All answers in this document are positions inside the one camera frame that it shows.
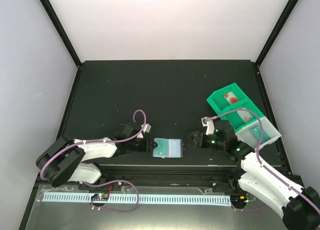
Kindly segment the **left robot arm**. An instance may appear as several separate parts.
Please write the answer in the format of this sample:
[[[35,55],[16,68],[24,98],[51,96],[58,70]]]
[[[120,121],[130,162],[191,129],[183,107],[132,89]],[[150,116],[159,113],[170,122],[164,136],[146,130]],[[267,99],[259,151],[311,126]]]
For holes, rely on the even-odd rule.
[[[152,153],[158,146],[149,136],[151,126],[130,123],[122,131],[97,140],[59,137],[36,160],[40,177],[51,186],[59,187],[67,182],[87,182],[101,190],[107,185],[107,177],[94,159],[124,156],[136,152]]]

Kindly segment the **black leather card holder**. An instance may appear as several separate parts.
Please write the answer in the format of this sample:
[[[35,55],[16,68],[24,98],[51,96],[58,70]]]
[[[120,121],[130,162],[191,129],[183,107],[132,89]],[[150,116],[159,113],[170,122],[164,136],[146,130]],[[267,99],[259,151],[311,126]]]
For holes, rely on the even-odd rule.
[[[152,150],[154,158],[182,158],[185,145],[182,139],[155,138],[156,147]]]

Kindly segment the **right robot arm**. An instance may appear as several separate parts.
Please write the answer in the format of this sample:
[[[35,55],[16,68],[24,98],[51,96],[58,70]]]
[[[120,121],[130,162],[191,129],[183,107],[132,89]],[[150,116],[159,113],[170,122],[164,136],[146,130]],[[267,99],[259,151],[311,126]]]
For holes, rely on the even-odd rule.
[[[293,182],[269,165],[247,143],[238,139],[227,120],[214,123],[202,119],[206,131],[194,131],[188,138],[198,148],[222,151],[237,163],[227,179],[234,192],[248,192],[270,207],[288,230],[316,230],[320,227],[320,196],[312,188]]]

